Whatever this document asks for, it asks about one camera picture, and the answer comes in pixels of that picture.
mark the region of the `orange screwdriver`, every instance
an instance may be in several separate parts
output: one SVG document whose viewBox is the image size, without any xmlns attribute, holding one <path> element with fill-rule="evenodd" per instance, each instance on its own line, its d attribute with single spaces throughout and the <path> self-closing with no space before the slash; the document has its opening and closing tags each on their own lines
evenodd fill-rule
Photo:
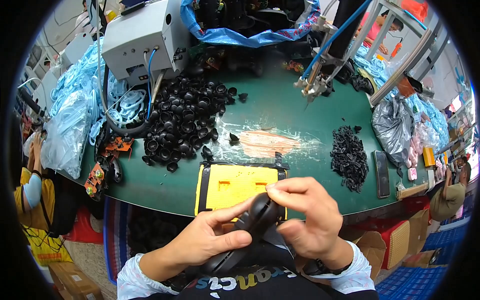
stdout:
<svg viewBox="0 0 480 300">
<path fill-rule="evenodd" d="M 395 55 L 400 51 L 400 49 L 402 48 L 402 42 L 403 42 L 403 38 L 401 38 L 400 42 L 398 42 L 397 45 L 395 46 L 395 49 L 392 51 L 392 54 L 390 54 L 390 59 L 389 60 L 394 58 Z"/>
</svg>

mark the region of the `blue plastic bag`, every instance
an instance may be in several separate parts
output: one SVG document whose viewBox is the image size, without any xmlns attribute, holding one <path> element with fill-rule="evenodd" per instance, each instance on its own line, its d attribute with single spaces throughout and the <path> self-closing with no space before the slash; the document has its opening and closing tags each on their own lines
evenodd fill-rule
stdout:
<svg viewBox="0 0 480 300">
<path fill-rule="evenodd" d="M 317 22 L 318 16 L 320 15 L 319 0 L 305 0 L 305 10 L 296 22 L 297 29 L 282 29 L 276 32 L 266 30 L 247 38 L 227 28 L 215 28 L 203 31 L 196 21 L 192 3 L 193 0 L 182 0 L 180 17 L 188 30 L 190 30 L 197 39 L 213 45 L 258 48 L 284 41 L 296 41 L 310 32 L 312 24 Z"/>
</svg>

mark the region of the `green workbench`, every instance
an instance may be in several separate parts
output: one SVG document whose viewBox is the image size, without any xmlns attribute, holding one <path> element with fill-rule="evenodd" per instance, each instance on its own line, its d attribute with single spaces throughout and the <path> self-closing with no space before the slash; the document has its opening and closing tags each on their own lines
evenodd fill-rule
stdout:
<svg viewBox="0 0 480 300">
<path fill-rule="evenodd" d="M 261 78 L 255 78 L 249 73 L 223 73 L 220 79 L 227 87 L 236 87 L 239 93 L 248 93 L 245 103 L 236 101 L 227 106 L 227 112 L 217 119 L 220 132 L 219 143 L 209 145 L 215 159 L 225 161 L 246 162 L 240 146 L 235 151 L 228 151 L 228 143 L 223 138 L 228 132 L 237 133 L 241 130 L 271 129 L 272 133 L 284 132 L 300 140 L 301 147 L 283 155 L 283 162 L 288 163 L 288 177 L 312 176 L 317 179 L 338 202 L 338 208 L 344 215 L 374 209 L 396 202 L 395 185 L 400 181 L 396 168 L 389 164 L 390 196 L 377 197 L 376 174 L 373 151 L 381 150 L 371 126 L 372 112 L 366 95 L 356 92 L 350 84 L 342 85 L 334 81 L 335 92 L 329 97 L 318 97 L 305 109 L 306 99 L 300 90 L 293 87 L 298 74 L 285 70 L 265 73 Z M 333 135 L 332 130 L 343 125 L 361 126 L 358 137 L 363 141 L 368 157 L 369 173 L 361 193 L 351 192 L 342 186 L 342 178 L 331 170 Z M 131 204 L 152 208 L 159 211 L 193 216 L 195 206 L 195 191 L 198 181 L 200 162 L 198 154 L 194 159 L 182 159 L 175 173 L 170 173 L 165 167 L 156 164 L 147 166 L 142 161 L 144 155 L 143 141 L 135 140 L 131 158 L 128 153 L 120 155 L 123 169 L 121 183 L 112 183 L 107 195 Z M 273 162 L 273 159 L 250 159 L 250 162 Z M 93 147 L 87 147 L 82 173 L 76 181 L 84 184 L 87 175 L 94 165 Z M 403 168 L 403 184 L 411 187 L 406 169 Z M 417 167 L 416 184 L 427 182 L 427 171 L 420 157 Z M 304 218 L 303 214 L 289 211 L 288 217 Z"/>
</svg>

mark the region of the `smartphone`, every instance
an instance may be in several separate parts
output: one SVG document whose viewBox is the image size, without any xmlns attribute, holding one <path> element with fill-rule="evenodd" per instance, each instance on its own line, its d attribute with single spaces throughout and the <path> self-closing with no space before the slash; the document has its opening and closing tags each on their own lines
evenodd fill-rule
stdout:
<svg viewBox="0 0 480 300">
<path fill-rule="evenodd" d="M 378 198 L 386 198 L 390 196 L 387 153 L 375 150 L 373 157 L 375 159 L 375 172 L 377 173 L 377 195 Z"/>
</svg>

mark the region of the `wristwatch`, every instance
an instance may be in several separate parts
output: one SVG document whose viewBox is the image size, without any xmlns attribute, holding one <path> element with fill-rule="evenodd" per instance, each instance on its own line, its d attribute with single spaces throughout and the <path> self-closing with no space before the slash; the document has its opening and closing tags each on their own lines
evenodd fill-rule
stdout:
<svg viewBox="0 0 480 300">
<path fill-rule="evenodd" d="M 306 275 L 313 276 L 313 275 L 321 275 L 321 274 L 333 274 L 333 275 L 340 275 L 343 271 L 350 268 L 352 263 L 349 263 L 345 267 L 338 269 L 338 270 L 330 270 L 327 268 L 321 260 L 319 259 L 310 259 L 305 266 L 303 267 L 303 272 Z"/>
</svg>

